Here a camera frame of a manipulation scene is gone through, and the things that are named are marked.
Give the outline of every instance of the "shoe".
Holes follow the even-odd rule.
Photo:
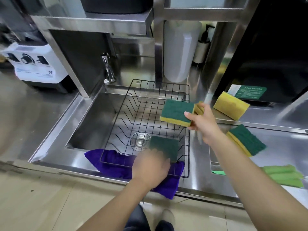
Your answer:
[[[167,222],[171,223],[172,226],[175,225],[174,215],[173,215],[172,211],[170,211],[168,209],[163,210],[163,213],[161,214],[161,219],[163,221],[167,221]]]

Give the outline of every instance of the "forearm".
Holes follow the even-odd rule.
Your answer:
[[[120,194],[87,220],[78,231],[122,231],[130,214],[148,191],[142,181],[132,179]]]
[[[210,143],[258,230],[304,230],[308,210],[270,179],[226,135]]]

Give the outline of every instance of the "dark pants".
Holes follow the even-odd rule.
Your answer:
[[[147,217],[140,205],[138,205],[131,213],[124,231],[151,231]],[[171,223],[160,221],[156,226],[155,231],[174,231],[174,228]]]

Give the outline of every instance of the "green label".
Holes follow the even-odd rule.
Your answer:
[[[235,94],[236,98],[259,100],[266,91],[266,87],[242,85]]]

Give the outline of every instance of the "black wire rack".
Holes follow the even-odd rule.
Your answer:
[[[188,178],[189,131],[186,127],[160,121],[166,99],[189,102],[189,85],[134,79],[116,116],[104,151],[116,150],[124,155],[137,155],[148,148],[152,136],[177,139],[177,161],[184,162],[184,170],[179,177]],[[114,165],[127,167],[125,163]]]

